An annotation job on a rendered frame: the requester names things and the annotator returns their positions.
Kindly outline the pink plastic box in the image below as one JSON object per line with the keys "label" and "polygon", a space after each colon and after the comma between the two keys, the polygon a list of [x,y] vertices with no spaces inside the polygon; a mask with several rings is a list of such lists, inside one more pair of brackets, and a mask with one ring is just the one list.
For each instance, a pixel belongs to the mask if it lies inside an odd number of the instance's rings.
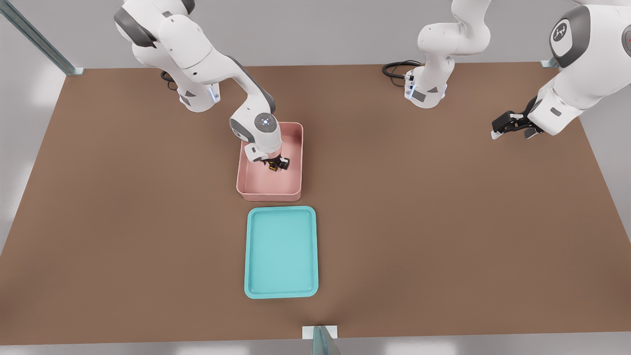
{"label": "pink plastic box", "polygon": [[247,201],[297,202],[301,197],[303,169],[303,126],[280,123],[282,156],[290,160],[287,170],[271,171],[260,162],[250,163],[241,144],[236,189]]}

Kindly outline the pale blue-green tray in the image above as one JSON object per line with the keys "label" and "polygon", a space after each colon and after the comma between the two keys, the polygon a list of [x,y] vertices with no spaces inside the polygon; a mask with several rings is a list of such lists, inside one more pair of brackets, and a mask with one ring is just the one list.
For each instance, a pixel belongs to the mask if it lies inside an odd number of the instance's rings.
{"label": "pale blue-green tray", "polygon": [[260,207],[246,220],[244,292],[250,299],[318,290],[317,216],[303,206]]}

